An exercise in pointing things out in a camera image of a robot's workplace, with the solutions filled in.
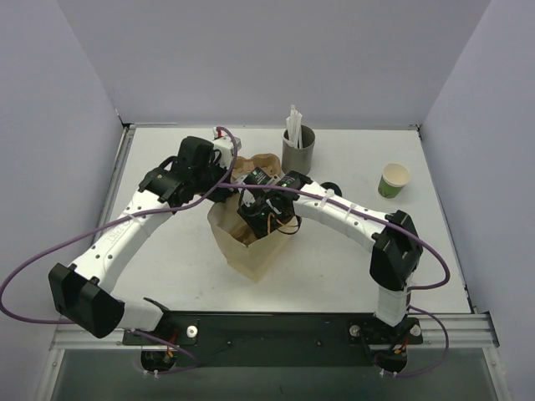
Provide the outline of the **brown paper takeout bag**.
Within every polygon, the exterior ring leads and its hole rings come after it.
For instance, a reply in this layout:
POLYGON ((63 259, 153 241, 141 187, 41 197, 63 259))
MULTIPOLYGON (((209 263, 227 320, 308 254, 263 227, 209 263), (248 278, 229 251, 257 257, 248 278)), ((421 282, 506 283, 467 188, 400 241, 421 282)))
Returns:
POLYGON ((298 221, 294 217, 282 229, 272 231, 268 236, 257 239, 250 246, 244 246, 231 235, 231 229, 239 222, 245 222, 237 214, 238 195, 225 203, 216 203, 207 213, 207 220, 217 246, 227 264, 253 282, 260 282, 274 264, 290 240, 290 234, 297 231, 298 221))

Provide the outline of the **single brown pulp carrier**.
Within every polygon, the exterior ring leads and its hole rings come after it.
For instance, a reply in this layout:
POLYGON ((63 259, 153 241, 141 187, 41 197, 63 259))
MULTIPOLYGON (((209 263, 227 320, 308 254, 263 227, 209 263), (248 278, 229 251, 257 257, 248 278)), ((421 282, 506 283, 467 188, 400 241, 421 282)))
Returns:
POLYGON ((246 222, 239 222, 230 231, 230 235, 244 246, 250 246, 257 240, 252 228, 246 222))

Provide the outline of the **brown pulp cup carrier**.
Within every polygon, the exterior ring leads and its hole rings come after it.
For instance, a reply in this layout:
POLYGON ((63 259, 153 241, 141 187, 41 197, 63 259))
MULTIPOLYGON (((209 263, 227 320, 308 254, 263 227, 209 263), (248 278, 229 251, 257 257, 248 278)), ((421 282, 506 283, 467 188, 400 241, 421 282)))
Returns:
POLYGON ((275 154, 257 154, 250 158, 238 156, 232 171, 232 178, 237 180, 257 167, 260 167, 269 176, 280 175, 282 172, 281 161, 275 154))

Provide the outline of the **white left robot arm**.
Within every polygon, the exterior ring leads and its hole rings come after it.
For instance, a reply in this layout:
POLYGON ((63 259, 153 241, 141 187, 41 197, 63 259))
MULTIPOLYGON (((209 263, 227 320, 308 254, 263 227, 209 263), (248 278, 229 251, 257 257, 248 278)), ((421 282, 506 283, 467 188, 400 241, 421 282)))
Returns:
POLYGON ((68 266, 48 274, 55 309, 96 338, 116 328, 140 329, 152 343, 171 335, 166 308, 158 302, 120 300, 112 291, 130 260, 150 236, 194 197, 225 201, 231 191, 218 187, 231 179, 241 141, 216 130, 213 140, 188 136, 176 155, 150 170, 139 183, 118 223, 68 266))

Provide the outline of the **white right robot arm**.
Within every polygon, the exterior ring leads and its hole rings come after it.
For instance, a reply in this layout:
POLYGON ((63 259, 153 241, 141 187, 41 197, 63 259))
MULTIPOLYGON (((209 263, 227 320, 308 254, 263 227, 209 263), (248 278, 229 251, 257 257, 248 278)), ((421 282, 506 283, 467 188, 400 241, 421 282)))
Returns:
POLYGON ((249 200, 238 201, 238 215, 261 239, 282 228, 293 218, 309 219, 327 226, 356 241, 370 252, 369 274, 379 287, 375 316, 395 327, 405 318, 409 303, 408 287, 420 261, 423 247, 407 235, 384 226, 386 221, 416 235, 411 217, 403 212, 385 213, 364 208, 346 200, 332 188, 328 189, 310 177, 290 171, 279 180, 268 178, 256 168, 240 177, 240 195, 249 200))

